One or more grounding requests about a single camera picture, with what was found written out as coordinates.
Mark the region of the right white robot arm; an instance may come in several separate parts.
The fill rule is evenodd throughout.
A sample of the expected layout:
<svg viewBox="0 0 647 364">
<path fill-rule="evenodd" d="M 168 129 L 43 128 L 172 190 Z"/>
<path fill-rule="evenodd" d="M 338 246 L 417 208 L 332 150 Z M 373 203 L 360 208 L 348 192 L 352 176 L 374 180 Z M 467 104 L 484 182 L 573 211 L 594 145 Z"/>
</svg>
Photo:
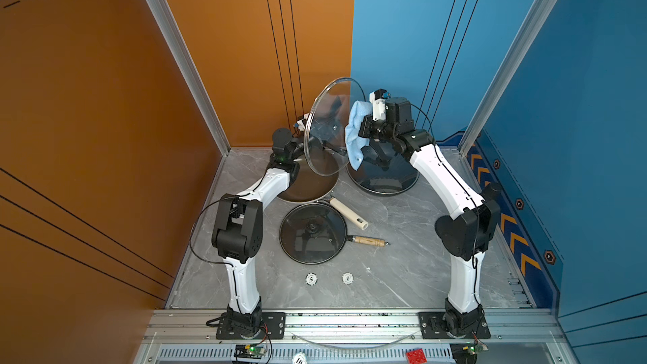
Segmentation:
<svg viewBox="0 0 647 364">
<path fill-rule="evenodd" d="M 411 109 L 407 99 L 389 98 L 383 91 L 372 93 L 368 102 L 355 102 L 345 128 L 350 161 L 357 168 L 360 150 L 370 141 L 389 143 L 440 197 L 448 213 L 436 219 L 434 228 L 451 256 L 451 282 L 441 323 L 453 338 L 488 339 L 480 280 L 501 215 L 496 200 L 500 186 L 487 185 L 476 192 L 446 161 L 434 136 L 416 128 Z"/>
</svg>

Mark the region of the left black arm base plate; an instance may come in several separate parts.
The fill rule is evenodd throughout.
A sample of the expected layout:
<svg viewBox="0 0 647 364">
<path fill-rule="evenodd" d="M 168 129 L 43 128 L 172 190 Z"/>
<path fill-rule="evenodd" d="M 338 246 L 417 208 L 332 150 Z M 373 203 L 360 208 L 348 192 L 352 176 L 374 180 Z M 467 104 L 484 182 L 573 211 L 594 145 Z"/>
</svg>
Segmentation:
<svg viewBox="0 0 647 364">
<path fill-rule="evenodd" d="M 269 337 L 282 340 L 286 329 L 285 312 L 242 314 L 226 312 L 221 315 L 216 331 L 217 340 L 260 340 Z"/>
</svg>

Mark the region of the large glass pot lid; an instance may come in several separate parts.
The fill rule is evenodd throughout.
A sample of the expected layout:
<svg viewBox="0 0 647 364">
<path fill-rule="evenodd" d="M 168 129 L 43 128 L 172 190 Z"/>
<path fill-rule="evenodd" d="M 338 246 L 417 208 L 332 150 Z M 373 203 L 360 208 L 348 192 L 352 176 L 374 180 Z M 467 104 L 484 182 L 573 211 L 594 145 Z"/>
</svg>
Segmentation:
<svg viewBox="0 0 647 364">
<path fill-rule="evenodd" d="M 329 83 L 313 102 L 305 126 L 304 153 L 315 174 L 332 176 L 349 163 L 345 128 L 353 104 L 365 98 L 355 79 L 342 77 Z"/>
</svg>

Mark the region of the light blue microfibre cloth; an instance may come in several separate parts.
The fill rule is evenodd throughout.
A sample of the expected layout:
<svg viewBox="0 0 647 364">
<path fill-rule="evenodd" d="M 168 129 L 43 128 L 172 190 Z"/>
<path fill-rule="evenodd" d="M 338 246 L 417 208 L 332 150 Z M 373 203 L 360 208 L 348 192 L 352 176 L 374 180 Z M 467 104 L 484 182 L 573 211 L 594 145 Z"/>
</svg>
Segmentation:
<svg viewBox="0 0 647 364">
<path fill-rule="evenodd" d="M 350 108 L 348 124 L 345 127 L 345 145 L 350 166 L 359 170 L 364 155 L 362 148 L 369 145 L 368 138 L 359 136 L 360 128 L 366 116 L 372 117 L 372 105 L 365 101 L 356 101 Z"/>
</svg>

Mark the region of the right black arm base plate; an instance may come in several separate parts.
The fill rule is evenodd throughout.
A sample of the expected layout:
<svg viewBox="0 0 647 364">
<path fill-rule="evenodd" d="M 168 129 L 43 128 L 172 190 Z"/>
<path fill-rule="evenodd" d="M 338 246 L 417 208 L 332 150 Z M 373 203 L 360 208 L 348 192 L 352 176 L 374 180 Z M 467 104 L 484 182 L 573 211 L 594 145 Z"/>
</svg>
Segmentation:
<svg viewBox="0 0 647 364">
<path fill-rule="evenodd" d="M 464 322 L 460 315 L 447 312 L 419 312 L 421 335 L 425 340 L 491 338 L 490 327 L 483 313 L 476 314 L 476 320 Z"/>
</svg>

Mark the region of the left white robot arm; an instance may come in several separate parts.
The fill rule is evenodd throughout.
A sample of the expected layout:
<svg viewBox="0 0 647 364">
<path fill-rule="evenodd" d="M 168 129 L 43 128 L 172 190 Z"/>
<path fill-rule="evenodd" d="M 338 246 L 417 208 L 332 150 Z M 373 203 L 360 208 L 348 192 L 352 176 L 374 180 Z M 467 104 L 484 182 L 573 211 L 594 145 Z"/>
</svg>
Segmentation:
<svg viewBox="0 0 647 364">
<path fill-rule="evenodd" d="M 227 268 L 230 299 L 218 326 L 226 335 L 254 338 L 261 332 L 262 303 L 255 257 L 264 237 L 264 209 L 298 176 L 303 144 L 286 128 L 272 135 L 272 153 L 264 175 L 237 195 L 225 194 L 217 204 L 212 246 Z"/>
</svg>

